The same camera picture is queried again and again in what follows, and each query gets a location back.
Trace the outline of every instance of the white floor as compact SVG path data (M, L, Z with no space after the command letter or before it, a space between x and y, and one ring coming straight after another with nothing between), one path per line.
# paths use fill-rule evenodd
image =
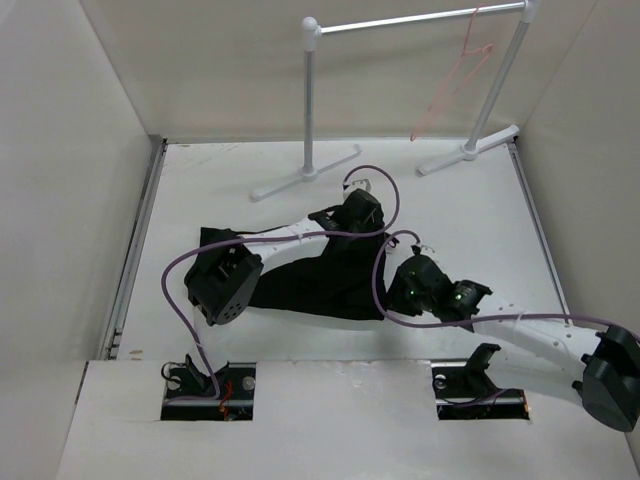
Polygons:
M160 365L192 347L160 293L164 267L197 246L201 226L261 230L341 202L342 177L356 165L373 163L396 178L396 227L417 230L452 278L485 283L533 311L559 311L506 146L427 178L414 175L415 163L457 142L333 141L316 152L348 155L354 143L363 150L357 160L257 204L250 191L298 168L301 143L169 147L120 361L90 365L59 480L637 478L624 435L554 398L528 395L530 422L438 421L424 359L468 356L486 341L461 329L250 309L201 330L218 362L259 361L254 421L158 421ZM390 187L366 176L388 219ZM391 263L407 254L400 249ZM176 269L170 289L191 314L182 284L189 264Z
M436 250L451 278L484 283L531 310L559 310L506 145L425 178L415 176L415 163L429 153L453 149L457 142L318 142L316 156L350 155L354 143L363 150L356 160L259 203L249 201L249 192L295 171L302 151L299 142L169 146L118 358L181 360L191 348L191 338L161 295L159 279L173 258L198 245L201 226L262 230L294 223L341 203L342 178L367 163L388 169L400 186L402 206L394 229L416 230ZM363 176L372 181L372 193L388 219L394 207L390 186L375 172L358 172L355 178ZM408 243L391 257L387 285L395 266L410 254ZM179 265L170 277L170 291L189 315L193 312L182 280L191 263ZM412 320L429 321L429 316ZM416 331L390 322L258 309L248 309L224 327L204 326L200 331L217 364L444 358L469 355L483 341L461 329Z
M624 435L528 395L532 421L438 421L428 363L261 362L251 422L160 422L161 362L92 362L58 480L631 480Z
M0 368L0 478L49 480L65 448L85 362L18 363Z

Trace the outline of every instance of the purple cable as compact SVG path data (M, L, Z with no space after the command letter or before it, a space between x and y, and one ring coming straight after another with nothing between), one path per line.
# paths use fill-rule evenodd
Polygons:
M165 268L164 272L162 272L162 278L160 280L160 284L162 286L162 293L164 295L164 298L167 300L167 303L169 303L169 306L173 309L173 311L176 313L176 315L178 315L180 320L182 320L182 323L184 323L185 327L187 327L187 329L189 330L189 333L191 334L191 337L193 338L193 341L196 344L196 348L198 350L198 354L200 355L200 358L202 359L202 363L204 364L205 368L207 369L207 373L211 377L211 382L213 383L213 388L214 388L214 392L215 393L214 393L213 397L211 397L211 398L217 399L220 396L220 385L218 384L218 380L216 379L215 372L213 371L213 368L211 367L211 364L209 363L209 360L207 359L207 356L206 356L206 354L204 352L204 349L202 348L202 345L200 343L200 336L198 335L198 332L193 327L193 325L191 325L191 322L187 319L185 314L182 313L182 310L180 310L180 308L178 307L176 302L173 301L173 298L171 297L171 294L169 293L169 289L167 287L167 277L169 276L169 273L171 272L171 270L174 269L174 267L176 265L178 265L179 263L187 260L188 258L191 258L191 257L193 257L195 255L200 254L200 253L210 252L211 250L215 250L216 248L226 248L226 247L232 247L232 246L235 246L235 245L242 245L242 244L246 244L246 243L290 242L290 241L293 241L293 240L300 240L301 238L316 237L316 236L370 238L370 237L375 237L377 235L383 234L389 228L391 228L391 226L397 220L398 215L400 214L400 190L398 189L398 185L396 184L395 180L391 177L391 175L389 175L386 171L384 171L380 167L376 167L375 165L360 165L359 167L354 168L349 173L347 173L347 175L344 177L344 180L342 181L343 185L346 185L346 182L347 182L347 180L349 180L351 175L353 175L358 170L363 170L363 169L375 170L376 172L381 173L382 175L384 175L387 178L387 180L389 180L389 182L391 183L391 186L393 187L393 192L394 192L395 200L396 200L396 208L395 208L395 211L393 212L393 216L391 217L391 220L389 221L389 223L384 228L381 228L378 231L369 232L369 233L349 233L349 232L329 232L329 231L325 231L325 232L309 232L309 233L304 233L302 235L289 235L289 236L286 236L286 237L236 238L236 239L232 239L232 240L225 240L223 242L212 243L212 244L209 244L209 245L205 245L204 247L195 248L193 250L188 251L187 253L184 253L184 254L180 255L178 258L173 260L169 265L167 265L167 268ZM418 236L416 234L413 234L413 235L419 242L420 240L419 240Z
M482 322L494 322L497 320L550 320L550 319L562 319L562 320L577 320L579 322L587 322L593 323L596 325L602 325L605 327L611 326L620 326L611 320L605 320L598 317L592 317L590 315L577 315L573 313L525 313L525 314L501 314L501 315L485 315L481 317L474 317L470 320L460 320L458 322L447 322L447 323L411 323L405 322L404 320L400 320L399 318L393 316L389 312L387 312L382 305L380 304L380 299L378 298L378 292L375 288L376 285L376 272L378 271L378 265L380 263L380 259L382 258L382 252L384 252L387 244L396 238L398 235L402 234L410 234L413 235L414 238L417 238L413 232L408 230L400 230L398 232L394 232L387 238L387 241L384 242L384 245L380 247L378 250L378 255L376 256L376 261L373 264L373 272L371 274L371 285L373 287L373 301L376 304L378 311L384 315L386 318L391 320L398 325L402 325L403 327L410 328L445 328L445 327L468 327L473 325L474 323L482 323ZM640 342L640 336L631 332L637 342Z

